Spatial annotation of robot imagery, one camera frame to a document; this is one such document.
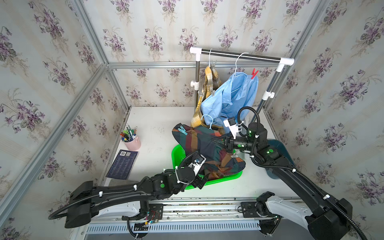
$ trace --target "red clothespin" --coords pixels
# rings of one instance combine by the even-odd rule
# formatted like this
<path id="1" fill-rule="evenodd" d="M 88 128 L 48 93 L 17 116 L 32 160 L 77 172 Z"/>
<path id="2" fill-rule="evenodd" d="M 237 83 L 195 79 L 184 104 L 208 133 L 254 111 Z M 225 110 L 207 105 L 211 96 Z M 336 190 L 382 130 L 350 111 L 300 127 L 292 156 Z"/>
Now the red clothespin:
<path id="1" fill-rule="evenodd" d="M 259 70 L 257 70 L 256 72 L 255 72 L 255 70 L 256 70 L 256 69 L 253 69 L 251 79 L 253 79 L 253 78 L 256 76 L 256 74 L 259 72 Z"/>

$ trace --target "green laundry basket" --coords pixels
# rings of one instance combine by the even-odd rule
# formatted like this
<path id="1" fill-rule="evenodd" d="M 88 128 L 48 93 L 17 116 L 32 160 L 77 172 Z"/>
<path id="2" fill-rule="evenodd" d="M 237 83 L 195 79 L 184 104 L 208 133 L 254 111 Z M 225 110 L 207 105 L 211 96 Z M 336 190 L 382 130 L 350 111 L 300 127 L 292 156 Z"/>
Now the green laundry basket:
<path id="1" fill-rule="evenodd" d="M 184 151 L 183 147 L 179 144 L 176 147 L 174 147 L 172 150 L 173 168 L 175 168 L 175 166 L 178 166 L 181 163 L 181 161 L 183 161 L 184 158 L 185 158 L 185 151 Z M 211 181 L 206 182 L 205 185 L 211 185 L 211 184 L 215 184 L 218 182 L 224 182 L 224 181 L 236 179 L 236 178 L 239 178 L 242 173 L 243 173 L 243 171 L 238 172 L 238 173 L 233 174 L 233 175 L 230 175 L 230 176 L 225 176 L 225 177 L 220 178 L 220 179 L 211 180 Z M 185 189 L 193 189 L 193 188 L 194 187 L 192 185 L 188 185 Z"/>

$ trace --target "pink cup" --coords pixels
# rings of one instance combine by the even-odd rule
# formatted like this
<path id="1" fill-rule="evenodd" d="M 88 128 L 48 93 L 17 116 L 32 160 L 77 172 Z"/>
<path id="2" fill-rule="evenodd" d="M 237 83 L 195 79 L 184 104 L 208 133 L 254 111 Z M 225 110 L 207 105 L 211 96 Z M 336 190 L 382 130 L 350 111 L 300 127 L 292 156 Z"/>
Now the pink cup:
<path id="1" fill-rule="evenodd" d="M 136 136 L 136 138 L 133 139 L 131 142 L 125 142 L 124 144 L 130 151 L 137 151 L 141 147 L 140 138 L 138 136 Z"/>

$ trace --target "cable tie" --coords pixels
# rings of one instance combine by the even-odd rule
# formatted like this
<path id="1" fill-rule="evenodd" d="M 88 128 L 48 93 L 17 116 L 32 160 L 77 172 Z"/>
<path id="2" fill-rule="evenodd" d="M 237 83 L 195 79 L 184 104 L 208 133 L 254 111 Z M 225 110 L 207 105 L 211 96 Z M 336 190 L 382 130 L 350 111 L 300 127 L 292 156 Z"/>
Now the cable tie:
<path id="1" fill-rule="evenodd" d="M 175 166 L 175 173 L 176 173 L 176 179 L 177 179 L 177 183 L 182 183 L 182 184 L 187 184 L 188 185 L 188 183 L 186 183 L 186 182 L 182 182 L 182 181 L 180 181 L 179 180 L 179 176 L 177 175 L 177 166 Z"/>

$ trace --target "dark blue book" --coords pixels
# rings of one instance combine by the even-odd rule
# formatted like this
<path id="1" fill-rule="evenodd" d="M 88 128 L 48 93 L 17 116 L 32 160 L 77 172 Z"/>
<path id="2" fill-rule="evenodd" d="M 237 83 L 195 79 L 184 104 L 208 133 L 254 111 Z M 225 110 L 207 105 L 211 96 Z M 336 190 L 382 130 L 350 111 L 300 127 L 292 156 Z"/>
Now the dark blue book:
<path id="1" fill-rule="evenodd" d="M 127 180 L 139 152 L 120 150 L 107 173 L 107 177 Z"/>

